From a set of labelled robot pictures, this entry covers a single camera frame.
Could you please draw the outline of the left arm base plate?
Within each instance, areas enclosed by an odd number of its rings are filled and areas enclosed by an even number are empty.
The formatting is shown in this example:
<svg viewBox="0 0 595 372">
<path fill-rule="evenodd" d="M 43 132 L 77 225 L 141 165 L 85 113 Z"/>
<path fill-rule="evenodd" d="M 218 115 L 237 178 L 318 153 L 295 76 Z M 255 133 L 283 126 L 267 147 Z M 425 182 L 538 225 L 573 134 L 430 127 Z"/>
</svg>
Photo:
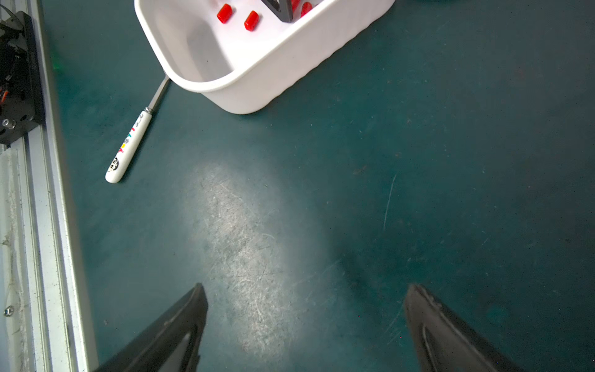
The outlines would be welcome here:
<svg viewBox="0 0 595 372">
<path fill-rule="evenodd" d="M 32 18 L 23 11 L 1 19 L 1 144 L 9 146 L 46 122 L 40 61 Z"/>
</svg>

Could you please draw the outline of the white storage box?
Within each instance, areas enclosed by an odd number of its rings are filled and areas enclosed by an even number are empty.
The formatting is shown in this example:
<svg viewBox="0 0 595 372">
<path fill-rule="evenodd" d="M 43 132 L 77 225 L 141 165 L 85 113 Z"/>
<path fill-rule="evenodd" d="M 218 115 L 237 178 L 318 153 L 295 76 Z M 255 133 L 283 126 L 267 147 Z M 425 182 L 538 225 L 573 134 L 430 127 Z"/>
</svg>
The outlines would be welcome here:
<svg viewBox="0 0 595 372">
<path fill-rule="evenodd" d="M 233 114 L 255 113 L 381 18 L 392 1 L 313 1 L 283 23 L 262 1 L 136 1 L 136 16 L 173 83 Z M 244 27 L 260 15 L 253 32 Z"/>
</svg>

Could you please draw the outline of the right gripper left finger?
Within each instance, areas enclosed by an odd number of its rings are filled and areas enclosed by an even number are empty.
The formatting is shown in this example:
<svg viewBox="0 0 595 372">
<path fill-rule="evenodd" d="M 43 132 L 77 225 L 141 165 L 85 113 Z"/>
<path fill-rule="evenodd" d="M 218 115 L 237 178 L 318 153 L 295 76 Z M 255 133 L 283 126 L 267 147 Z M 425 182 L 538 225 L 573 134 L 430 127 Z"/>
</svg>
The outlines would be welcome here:
<svg viewBox="0 0 595 372">
<path fill-rule="evenodd" d="M 209 303 L 197 283 L 98 371 L 196 371 Z"/>
</svg>

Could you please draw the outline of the red sleeve five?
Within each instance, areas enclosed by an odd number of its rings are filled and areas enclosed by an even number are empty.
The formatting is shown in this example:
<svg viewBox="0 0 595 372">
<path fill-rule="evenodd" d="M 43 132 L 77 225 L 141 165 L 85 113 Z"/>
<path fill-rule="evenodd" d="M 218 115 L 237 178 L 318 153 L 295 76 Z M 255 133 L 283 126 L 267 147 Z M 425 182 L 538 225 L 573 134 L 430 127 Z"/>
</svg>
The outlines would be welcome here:
<svg viewBox="0 0 595 372">
<path fill-rule="evenodd" d="M 231 19 L 233 13 L 234 13 L 233 7 L 230 4 L 225 3 L 221 7 L 221 9 L 218 11 L 217 19 L 218 19 L 218 21 L 220 21 L 220 23 L 226 24 Z"/>
</svg>

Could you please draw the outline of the red sleeve four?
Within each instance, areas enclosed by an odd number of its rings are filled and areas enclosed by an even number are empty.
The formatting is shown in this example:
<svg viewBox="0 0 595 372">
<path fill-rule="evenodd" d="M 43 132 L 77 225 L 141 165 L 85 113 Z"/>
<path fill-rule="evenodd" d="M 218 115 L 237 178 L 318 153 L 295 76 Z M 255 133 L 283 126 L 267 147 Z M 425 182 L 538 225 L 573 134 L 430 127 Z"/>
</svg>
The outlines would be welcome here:
<svg viewBox="0 0 595 372">
<path fill-rule="evenodd" d="M 313 4 L 311 4 L 308 1 L 303 2 L 301 10 L 300 10 L 300 17 L 306 16 L 312 9 L 313 9 Z"/>
</svg>

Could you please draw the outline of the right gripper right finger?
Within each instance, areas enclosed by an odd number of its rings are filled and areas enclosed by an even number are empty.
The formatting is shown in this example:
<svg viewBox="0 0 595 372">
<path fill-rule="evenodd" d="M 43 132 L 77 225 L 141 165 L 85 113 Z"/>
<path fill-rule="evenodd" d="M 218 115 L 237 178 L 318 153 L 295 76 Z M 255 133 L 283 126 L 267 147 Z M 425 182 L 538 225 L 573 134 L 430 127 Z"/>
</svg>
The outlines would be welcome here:
<svg viewBox="0 0 595 372">
<path fill-rule="evenodd" d="M 422 285 L 409 285 L 404 312 L 422 371 L 522 370 Z"/>
</svg>

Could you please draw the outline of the red sleeve six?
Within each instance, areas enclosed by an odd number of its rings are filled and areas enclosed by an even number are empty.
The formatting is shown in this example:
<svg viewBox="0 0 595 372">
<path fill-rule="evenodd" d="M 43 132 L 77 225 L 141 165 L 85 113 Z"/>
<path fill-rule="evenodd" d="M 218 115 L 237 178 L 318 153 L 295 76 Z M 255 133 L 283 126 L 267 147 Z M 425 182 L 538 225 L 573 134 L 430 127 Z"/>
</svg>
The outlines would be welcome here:
<svg viewBox="0 0 595 372">
<path fill-rule="evenodd" d="M 246 19 L 245 19 L 244 27 L 247 31 L 253 32 L 257 28 L 259 22 L 260 22 L 259 13 L 256 11 L 251 11 L 249 13 L 248 17 L 246 17 Z"/>
</svg>

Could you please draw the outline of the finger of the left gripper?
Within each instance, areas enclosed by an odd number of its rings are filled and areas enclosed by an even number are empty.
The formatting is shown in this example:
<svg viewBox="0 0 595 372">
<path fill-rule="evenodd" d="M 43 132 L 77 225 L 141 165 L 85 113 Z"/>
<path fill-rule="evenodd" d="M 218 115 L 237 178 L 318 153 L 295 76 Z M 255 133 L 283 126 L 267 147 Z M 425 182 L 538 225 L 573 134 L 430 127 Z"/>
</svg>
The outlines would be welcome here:
<svg viewBox="0 0 595 372">
<path fill-rule="evenodd" d="M 261 0 L 263 4 L 283 23 L 291 23 L 294 10 L 291 0 Z"/>
</svg>

